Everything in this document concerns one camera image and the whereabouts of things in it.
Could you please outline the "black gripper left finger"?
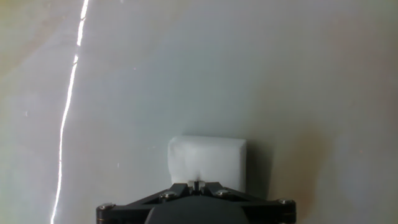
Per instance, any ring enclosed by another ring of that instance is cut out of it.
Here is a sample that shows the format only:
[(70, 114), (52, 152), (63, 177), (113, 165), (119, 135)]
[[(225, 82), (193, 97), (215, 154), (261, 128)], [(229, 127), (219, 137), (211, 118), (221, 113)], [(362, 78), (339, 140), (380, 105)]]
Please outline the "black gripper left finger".
[(127, 205), (104, 203), (96, 208), (97, 224), (144, 224), (151, 210), (165, 202), (190, 196), (188, 184), (173, 184), (169, 189), (142, 198)]

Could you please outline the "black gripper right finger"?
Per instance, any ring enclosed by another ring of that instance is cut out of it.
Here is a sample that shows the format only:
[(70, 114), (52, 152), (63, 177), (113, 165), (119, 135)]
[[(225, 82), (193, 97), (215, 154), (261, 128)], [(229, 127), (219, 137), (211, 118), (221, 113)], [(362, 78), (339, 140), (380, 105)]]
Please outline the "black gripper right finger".
[(231, 202), (241, 208), (249, 223), (292, 224), (297, 222), (296, 203), (292, 199), (261, 199), (223, 187), (219, 182), (206, 182), (202, 195)]

